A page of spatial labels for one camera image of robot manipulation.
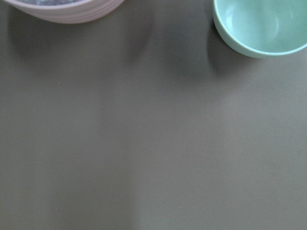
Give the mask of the mint green bowl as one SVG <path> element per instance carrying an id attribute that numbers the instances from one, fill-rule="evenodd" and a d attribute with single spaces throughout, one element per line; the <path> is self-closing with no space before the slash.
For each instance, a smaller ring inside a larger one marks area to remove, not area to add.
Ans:
<path id="1" fill-rule="evenodd" d="M 285 56 L 307 47 L 305 0 L 214 0 L 213 21 L 221 39 L 248 57 Z"/>

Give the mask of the pink bowl of ice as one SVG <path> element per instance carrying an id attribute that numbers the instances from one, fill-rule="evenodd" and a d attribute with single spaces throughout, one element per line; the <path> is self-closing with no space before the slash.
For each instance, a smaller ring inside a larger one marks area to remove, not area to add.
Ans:
<path id="1" fill-rule="evenodd" d="M 7 4 L 36 18 L 63 24 L 87 23 L 111 13 L 124 0 L 81 0 L 63 5 L 43 6 L 6 0 Z"/>

